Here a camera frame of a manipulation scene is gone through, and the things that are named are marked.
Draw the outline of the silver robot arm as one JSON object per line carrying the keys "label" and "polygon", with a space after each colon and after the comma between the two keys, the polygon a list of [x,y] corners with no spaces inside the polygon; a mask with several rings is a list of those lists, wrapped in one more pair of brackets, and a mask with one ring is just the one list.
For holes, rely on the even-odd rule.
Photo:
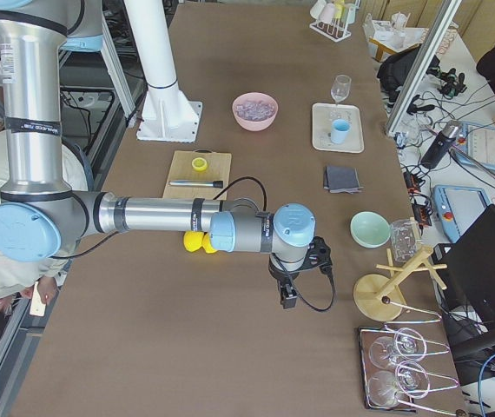
{"label": "silver robot arm", "polygon": [[0,1],[9,164],[0,190],[0,251],[40,261],[93,234],[206,232],[217,250],[268,254],[280,303],[292,308],[301,299],[294,283],[300,272],[333,272],[330,249],[305,206],[289,203],[272,213],[243,199],[118,197],[64,181],[58,51],[99,50],[101,30],[97,1]]}

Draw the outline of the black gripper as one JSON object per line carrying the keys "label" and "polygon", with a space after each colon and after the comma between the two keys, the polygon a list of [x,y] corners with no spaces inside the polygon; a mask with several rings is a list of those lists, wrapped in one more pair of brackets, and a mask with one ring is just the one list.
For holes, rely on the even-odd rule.
{"label": "black gripper", "polygon": [[288,270],[284,261],[279,264],[277,261],[273,261],[273,258],[274,255],[271,255],[268,270],[270,275],[277,281],[280,304],[285,309],[294,308],[298,296],[296,290],[290,284],[284,286],[282,282],[288,282],[288,278],[295,280],[300,273],[314,268],[319,268],[322,274],[331,277],[331,249],[320,236],[315,236],[309,243],[303,262],[296,269]]}

